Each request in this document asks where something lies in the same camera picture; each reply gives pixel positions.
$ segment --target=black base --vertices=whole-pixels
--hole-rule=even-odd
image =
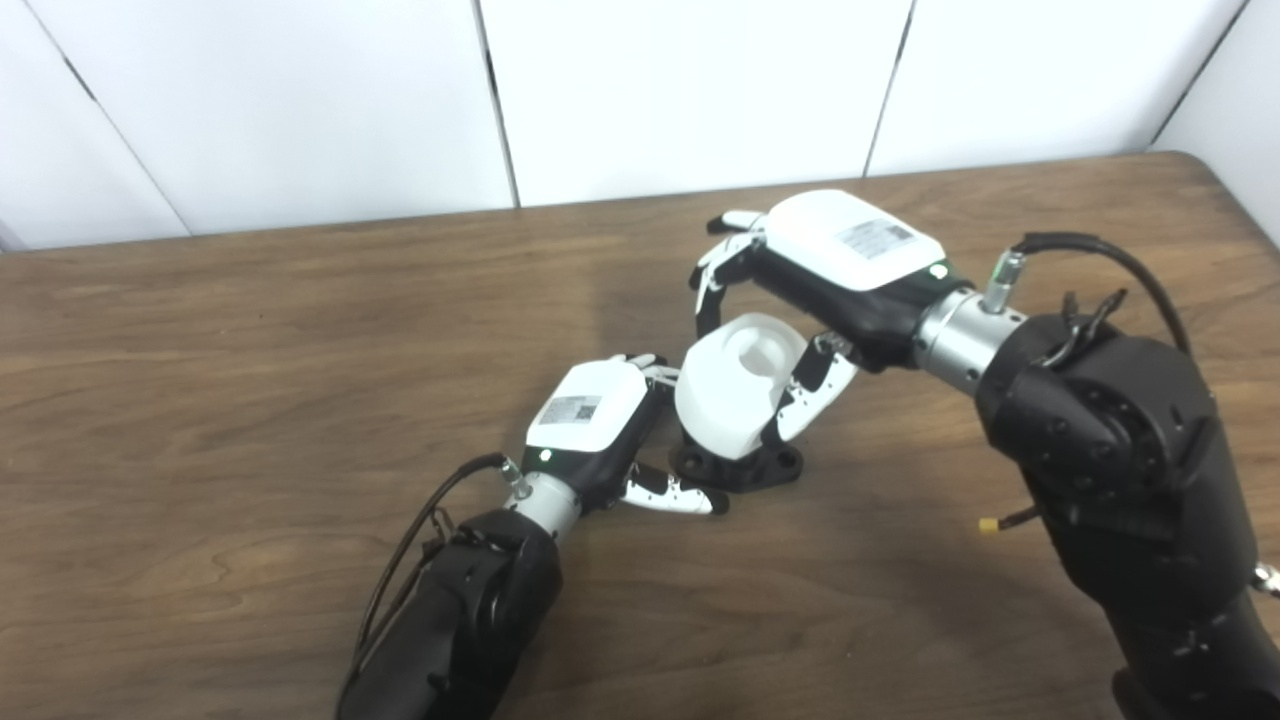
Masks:
[[[672,471],[695,486],[724,492],[751,492],[795,482],[804,470],[804,455],[795,446],[762,447],[741,460],[726,460],[698,443],[671,451]]]

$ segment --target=black cable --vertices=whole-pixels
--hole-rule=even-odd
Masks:
[[[453,487],[457,486],[460,482],[462,482],[467,475],[472,475],[480,470],[484,470],[485,468],[500,468],[502,464],[506,461],[507,457],[500,452],[490,452],[489,455],[481,455],[479,457],[472,457],[471,460],[467,460],[461,466],[458,466],[458,469],[454,470],[452,475],[449,475],[448,478],[445,478],[443,483],[440,483],[440,487],[436,488],[434,493],[431,493],[430,498],[428,498],[426,505],[424,505],[422,509],[417,511],[417,518],[413,518],[413,521],[410,523],[408,529],[404,530],[404,537],[401,538],[399,544],[397,544],[396,550],[392,551],[392,559],[390,561],[387,562],[387,568],[383,570],[383,575],[378,578],[378,584],[374,585],[374,594],[369,598],[369,605],[365,606],[365,615],[360,620],[360,632],[356,633],[357,657],[360,656],[361,650],[365,647],[365,643],[369,641],[369,630],[374,625],[374,616],[378,614],[378,605],[381,603],[383,601],[383,594],[387,592],[387,585],[390,584],[392,575],[396,574],[396,568],[399,566],[399,562],[404,557],[404,553],[408,552],[410,546],[413,544],[413,538],[416,538],[417,532],[422,529],[422,524],[426,523],[428,518],[431,516],[431,512],[434,512],[435,507],[440,503],[442,500],[444,500],[444,496],[448,495],[448,492],[453,489]]]
[[[500,468],[506,461],[507,461],[506,455],[500,452],[490,452],[489,455],[472,457],[471,460],[463,462],[461,466],[458,466],[457,470],[454,470],[452,475],[449,475],[448,478],[444,479],[443,483],[440,483],[440,487],[438,487],[434,493],[431,493],[431,497],[429,497],[426,500],[426,503],[422,505],[422,509],[419,510],[417,516],[413,518],[413,521],[410,524],[408,529],[404,530],[404,536],[396,546],[396,550],[392,551],[392,559],[390,561],[387,562],[387,568],[383,569],[381,577],[378,578],[378,584],[374,585],[374,593],[369,598],[369,603],[365,606],[365,614],[360,620],[360,630],[356,633],[356,651],[351,660],[351,667],[347,670],[347,675],[343,678],[342,691],[338,693],[338,703],[334,707],[334,717],[339,716],[339,712],[342,710],[342,701],[347,696],[347,688],[351,687],[351,683],[360,674],[360,666],[364,665],[365,660],[369,659],[369,653],[370,651],[372,651],[375,643],[378,642],[378,638],[383,634],[383,630],[390,623],[392,618],[396,616],[396,612],[398,612],[399,609],[408,600],[410,592],[412,592],[417,577],[421,574],[426,564],[431,560],[429,556],[424,555],[422,559],[417,561],[417,564],[413,566],[413,571],[410,573],[408,578],[404,579],[404,584],[402,584],[399,591],[396,592],[396,596],[392,598],[390,606],[387,609],[387,612],[383,614],[383,618],[378,623],[376,629],[374,629],[374,632],[370,633],[370,629],[372,628],[374,624],[374,618],[378,615],[378,606],[381,603],[383,594],[387,593],[387,587],[390,584],[392,577],[396,575],[396,569],[399,566],[401,560],[404,559],[404,553],[408,552],[410,546],[413,544],[413,538],[417,537],[417,533],[422,529],[422,525],[426,523],[428,519],[431,518],[431,514],[435,512],[436,507],[440,505],[440,501],[444,500],[444,496],[448,495],[451,489],[453,489],[458,483],[461,483],[468,475],[474,475],[475,473],[484,470],[485,468]]]
[[[1156,275],[1146,265],[1119,246],[1101,237],[1084,233],[1029,232],[1011,250],[1024,255],[1034,255],[1046,250],[1074,250],[1076,252],[1092,252],[1110,258],[1125,270],[1129,270],[1129,274],[1142,283],[1147,295],[1151,296],[1156,302],[1156,307],[1160,309],[1160,316],[1169,327],[1169,333],[1174,336],[1174,345],[1178,350],[1181,350],[1187,355],[1192,354],[1192,342],[1187,336],[1187,328],[1183,325],[1181,316],[1178,315],[1178,309],[1174,307],[1174,301],[1169,299],[1165,286],[1160,284],[1160,281],[1156,279]]]

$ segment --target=cable connector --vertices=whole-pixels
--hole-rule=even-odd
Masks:
[[[1002,533],[1007,529],[1016,528],[1023,523],[1028,523],[1039,518],[1039,507],[1034,505],[1027,510],[1019,510],[1004,518],[982,518],[978,520],[978,532],[984,536],[993,536],[996,533]]]
[[[1000,256],[996,268],[991,272],[987,290],[982,293],[982,301],[978,304],[983,313],[998,315],[1005,311],[1005,307],[1009,306],[1009,296],[1014,293],[1014,286],[1018,284],[1018,278],[1023,274],[1025,265],[1027,255],[1018,250],[1006,250]]]

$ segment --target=silver metal cylinder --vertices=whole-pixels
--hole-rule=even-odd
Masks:
[[[557,543],[563,542],[582,510],[577,493],[545,473],[530,473],[524,482],[525,487],[516,488],[503,507],[538,523]]]
[[[982,297],[982,309],[992,315],[1004,313],[1009,307],[1009,296],[1014,293],[1019,275],[1027,265],[1027,256],[1021,252],[1006,250],[996,263],[996,269],[991,272],[991,282],[987,283],[987,292]]]
[[[980,295],[960,288],[924,314],[915,333],[915,363],[972,396],[996,351],[1023,319],[1010,307],[987,311]]]

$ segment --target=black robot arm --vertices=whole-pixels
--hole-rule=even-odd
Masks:
[[[1280,653],[1249,587],[1257,546],[1213,396],[1192,359],[1103,325],[1033,318],[982,378],[978,414],[1018,462],[1071,582],[1107,614],[1129,720],[1280,717]]]
[[[1258,564],[1213,395],[1156,278],[1097,237],[1033,233],[978,293],[940,256],[896,261],[892,238],[918,234],[905,223],[869,245],[849,241],[865,236],[852,204],[841,210],[847,222],[823,204],[780,208],[790,208],[785,242],[774,242],[769,215],[731,211],[714,228],[742,233],[695,270],[699,336],[718,324],[724,287],[754,281],[840,332],[867,369],[923,369],[970,395],[988,442],[1018,464],[1034,500],[1009,524],[1041,516],[1071,582],[1107,614],[1128,664],[1114,682],[1125,716],[1280,719],[1280,653],[1248,592],[1270,570]],[[1123,265],[1156,301],[1174,346],[1107,323],[1123,291],[1091,316],[1078,315],[1071,293],[1057,315],[1010,309],[1027,258],[1046,250]],[[841,259],[861,275],[837,283],[806,258]],[[1266,589],[1276,584],[1271,577]]]

